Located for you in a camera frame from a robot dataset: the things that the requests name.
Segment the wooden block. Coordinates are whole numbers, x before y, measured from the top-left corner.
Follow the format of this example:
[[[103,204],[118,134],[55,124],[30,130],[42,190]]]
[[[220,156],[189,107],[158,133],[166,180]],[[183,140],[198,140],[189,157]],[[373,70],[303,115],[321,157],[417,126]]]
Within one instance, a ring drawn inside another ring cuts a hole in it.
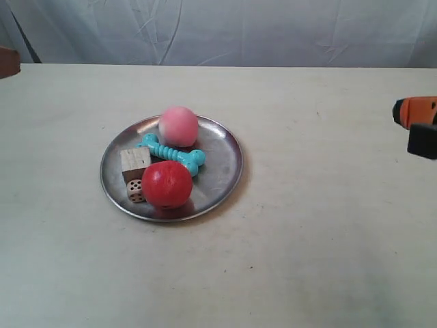
[[[119,155],[122,176],[126,184],[132,180],[140,180],[145,169],[152,163],[150,151],[147,147],[121,150]]]

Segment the wooden die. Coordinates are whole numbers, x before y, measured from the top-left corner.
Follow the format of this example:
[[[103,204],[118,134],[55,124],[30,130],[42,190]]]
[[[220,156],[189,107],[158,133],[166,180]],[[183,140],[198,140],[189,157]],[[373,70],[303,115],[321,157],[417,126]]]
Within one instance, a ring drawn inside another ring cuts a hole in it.
[[[145,201],[142,192],[141,179],[130,180],[126,184],[128,199],[133,203],[141,203]]]

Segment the pink peach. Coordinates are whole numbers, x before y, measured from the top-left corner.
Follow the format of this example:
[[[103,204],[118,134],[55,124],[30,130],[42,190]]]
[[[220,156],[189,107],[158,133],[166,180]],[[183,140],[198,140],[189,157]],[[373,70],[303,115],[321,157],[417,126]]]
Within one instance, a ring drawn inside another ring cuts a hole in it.
[[[197,140],[197,116],[187,107],[167,108],[159,118],[158,129],[164,141],[172,146],[191,147]]]

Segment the red apple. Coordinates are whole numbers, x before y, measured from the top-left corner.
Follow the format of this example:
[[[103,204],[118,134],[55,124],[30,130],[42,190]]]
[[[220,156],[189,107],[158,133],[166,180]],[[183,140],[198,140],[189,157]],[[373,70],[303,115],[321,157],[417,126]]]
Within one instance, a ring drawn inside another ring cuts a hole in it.
[[[191,196],[193,180],[179,162],[162,161],[147,167],[141,179],[145,200],[158,208],[179,208]]]

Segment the teal bone toy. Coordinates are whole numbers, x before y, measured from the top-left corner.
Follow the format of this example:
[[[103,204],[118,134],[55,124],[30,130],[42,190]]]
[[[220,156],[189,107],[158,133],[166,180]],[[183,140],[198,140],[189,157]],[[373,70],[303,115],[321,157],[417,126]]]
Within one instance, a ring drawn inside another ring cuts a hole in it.
[[[195,177],[199,173],[199,168],[205,163],[206,156],[202,150],[194,149],[190,152],[183,152],[170,148],[159,142],[157,135],[147,133],[141,142],[136,144],[137,148],[146,147],[152,156],[166,161],[176,161],[182,164]]]

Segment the round metal plate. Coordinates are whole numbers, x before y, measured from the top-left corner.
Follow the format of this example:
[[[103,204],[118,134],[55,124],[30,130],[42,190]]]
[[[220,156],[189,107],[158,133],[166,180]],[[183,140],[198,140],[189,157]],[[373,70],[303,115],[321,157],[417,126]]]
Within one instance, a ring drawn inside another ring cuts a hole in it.
[[[107,197],[123,212],[154,222],[198,217],[224,202],[244,168],[242,146],[223,125],[199,116],[194,142],[171,146],[154,116],[123,130],[100,163]]]

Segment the white backdrop cloth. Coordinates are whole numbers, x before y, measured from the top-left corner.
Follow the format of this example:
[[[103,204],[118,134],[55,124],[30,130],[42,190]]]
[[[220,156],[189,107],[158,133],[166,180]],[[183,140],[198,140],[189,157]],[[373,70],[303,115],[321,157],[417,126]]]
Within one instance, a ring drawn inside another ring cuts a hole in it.
[[[2,1],[24,62],[433,68],[435,1]]]

